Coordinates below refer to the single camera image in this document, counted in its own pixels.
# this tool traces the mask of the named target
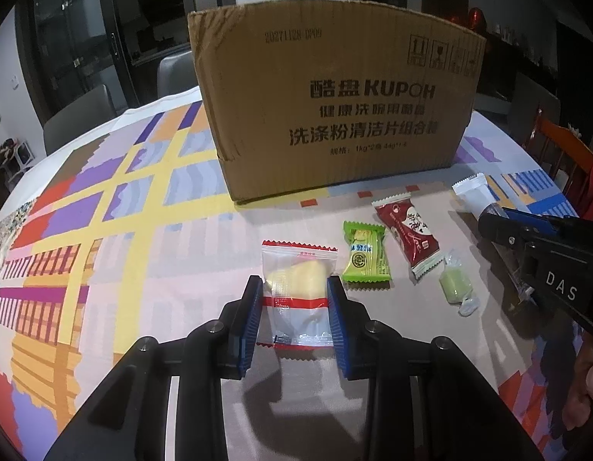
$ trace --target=round table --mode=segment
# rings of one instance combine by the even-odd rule
[[[441,248],[460,256],[481,307],[463,318],[446,303],[441,264],[415,283],[390,234],[390,288],[347,288],[348,297],[405,337],[452,338],[545,458],[559,459],[580,336],[563,314],[544,323],[518,304],[503,263],[450,189],[478,171],[502,206],[575,215],[531,157],[477,112],[447,169],[236,206],[199,89],[127,111],[37,164],[0,212],[36,198],[0,273],[0,423],[29,461],[41,460],[139,337],[185,337],[239,298],[249,275],[262,275],[263,240],[337,247],[340,273],[344,220],[377,222],[371,201],[408,190]],[[230,459],[354,459],[366,388],[345,381],[328,350],[295,357],[257,347],[245,378],[222,383]]]

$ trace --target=green candy wrapper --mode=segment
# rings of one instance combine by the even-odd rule
[[[341,278],[347,282],[390,281],[391,272],[384,252],[384,226],[344,222],[343,232],[350,244],[350,262]]]

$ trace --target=blue gripper pad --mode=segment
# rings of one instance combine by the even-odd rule
[[[543,218],[538,215],[519,212],[514,209],[508,209],[506,207],[504,208],[504,211],[506,212],[510,220],[514,220],[515,222],[519,222],[529,227],[534,227],[541,234],[552,236],[557,235],[557,231],[546,218]]]
[[[350,379],[350,341],[346,332],[346,322],[340,309],[339,297],[341,294],[335,291],[331,279],[326,280],[326,297],[328,298],[328,319],[331,326],[331,335],[333,336],[333,348],[337,365],[341,369],[344,378]]]
[[[239,375],[243,378],[245,371],[252,365],[256,338],[258,337],[258,326],[262,314],[262,279],[257,275],[250,276],[241,303],[248,305],[245,323],[238,328],[239,334]]]

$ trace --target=red candy wrapper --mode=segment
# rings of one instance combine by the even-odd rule
[[[420,279],[422,274],[442,261],[443,254],[440,244],[414,208],[410,197],[411,194],[406,192],[371,204],[401,244],[414,276]]]

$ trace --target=orange chair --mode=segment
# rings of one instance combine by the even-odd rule
[[[591,149],[589,149],[576,135],[574,135],[567,128],[562,128],[561,126],[557,126],[556,124],[548,121],[542,115],[541,108],[538,108],[537,110],[537,115],[535,116],[534,126],[533,130],[531,131],[531,135],[523,144],[523,149],[525,149],[525,151],[528,154],[531,154],[529,150],[533,148],[535,144],[535,136],[538,133],[544,136],[545,141],[537,158],[532,155],[534,160],[537,161],[537,164],[540,164],[540,166],[542,166],[544,156],[546,154],[547,149],[550,146],[550,142],[552,141],[557,147],[559,147],[559,149],[561,149],[561,153],[557,158],[557,162],[551,165],[548,175],[554,180],[562,164],[563,155],[568,155],[568,157],[572,160],[574,164],[569,165],[571,166],[568,172],[569,178],[568,182],[563,188],[563,194],[568,194],[568,190],[574,179],[578,177],[578,175],[581,172],[583,172],[585,175],[582,176],[582,186],[580,192],[578,193],[579,195],[581,195],[584,189],[586,188],[586,184],[589,180],[588,176],[591,172],[591,168],[593,167],[593,152],[591,151]]]

